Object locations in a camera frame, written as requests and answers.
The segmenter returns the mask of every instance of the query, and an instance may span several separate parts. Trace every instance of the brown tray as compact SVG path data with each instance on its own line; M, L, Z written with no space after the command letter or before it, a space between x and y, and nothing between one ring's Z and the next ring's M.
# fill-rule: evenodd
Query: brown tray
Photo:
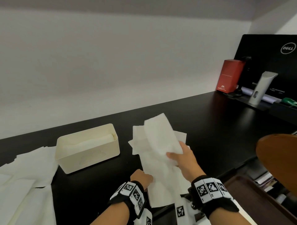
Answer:
M297 225L293 214L248 177L235 176L224 185L258 225Z

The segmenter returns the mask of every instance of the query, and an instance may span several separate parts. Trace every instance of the person's left hand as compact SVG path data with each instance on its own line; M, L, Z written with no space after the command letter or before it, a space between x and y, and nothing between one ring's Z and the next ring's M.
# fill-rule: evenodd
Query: person's left hand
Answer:
M145 174L142 170L138 169L130 176L130 181L133 180L141 183L143 189L145 190L153 182L154 178L152 175Z

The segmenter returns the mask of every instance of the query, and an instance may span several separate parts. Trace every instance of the red box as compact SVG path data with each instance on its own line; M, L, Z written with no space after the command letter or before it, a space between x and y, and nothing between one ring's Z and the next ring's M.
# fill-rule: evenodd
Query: red box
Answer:
M244 65L244 61L235 59L225 60L216 90L225 93L231 93L235 91Z

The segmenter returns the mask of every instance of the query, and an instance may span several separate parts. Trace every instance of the wristband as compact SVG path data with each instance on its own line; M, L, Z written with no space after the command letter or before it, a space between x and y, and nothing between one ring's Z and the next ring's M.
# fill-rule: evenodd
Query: wristband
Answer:
M202 175L193 180L191 186L194 204L201 207L201 212L208 219L211 213L219 207L230 212L239 211L232 201L232 196L220 180Z
M139 219L146 204L142 185L138 181L123 183L111 196L108 204L120 202L128 206L132 220Z

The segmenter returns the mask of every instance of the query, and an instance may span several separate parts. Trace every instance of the person's left arm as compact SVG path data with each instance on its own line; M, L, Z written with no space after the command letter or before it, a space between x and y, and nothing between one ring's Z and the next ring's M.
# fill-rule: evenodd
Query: person's left arm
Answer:
M130 181L134 180L138 181L145 190L153 182L153 176L138 169L130 177ZM110 205L91 225L126 225L129 216L128 206L124 202L120 202Z

